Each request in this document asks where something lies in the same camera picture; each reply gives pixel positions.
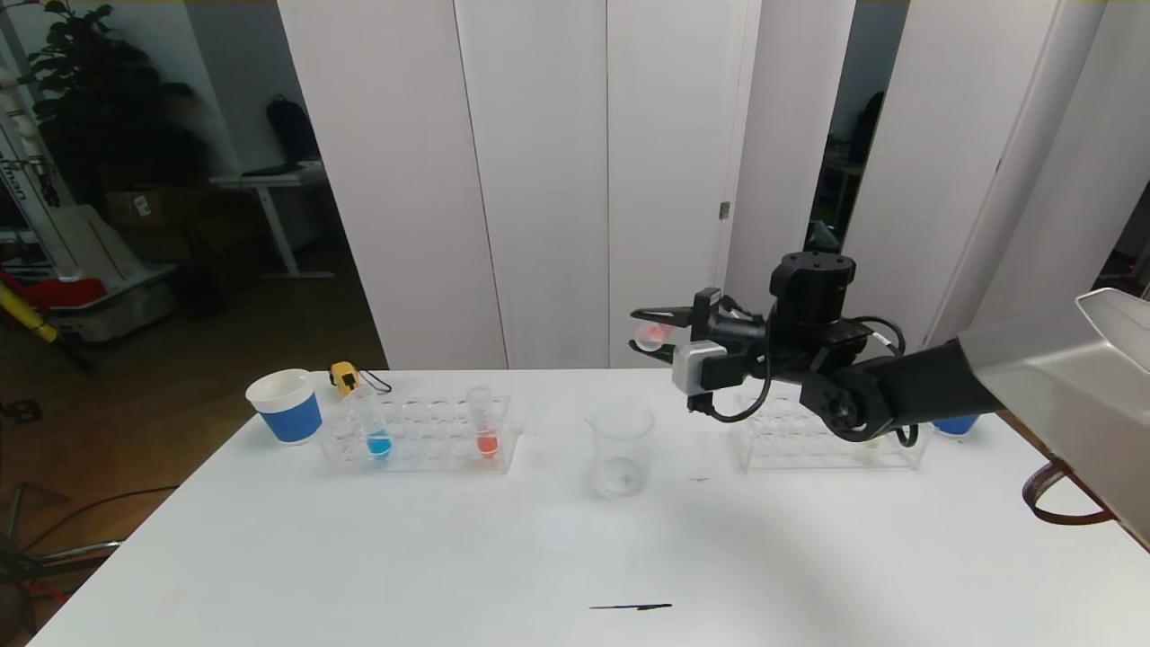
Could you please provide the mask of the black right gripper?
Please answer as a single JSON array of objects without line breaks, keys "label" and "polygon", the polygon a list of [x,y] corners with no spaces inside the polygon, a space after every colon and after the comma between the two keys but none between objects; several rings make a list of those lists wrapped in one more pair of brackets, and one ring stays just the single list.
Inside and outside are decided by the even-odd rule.
[{"label": "black right gripper", "polygon": [[[767,396],[767,318],[744,310],[719,288],[704,288],[691,306],[638,308],[632,319],[669,328],[690,328],[687,347],[687,410],[715,411],[714,392],[760,378],[759,396],[747,407],[756,411]],[[628,347],[643,357],[672,364],[677,346],[631,339]]]}]

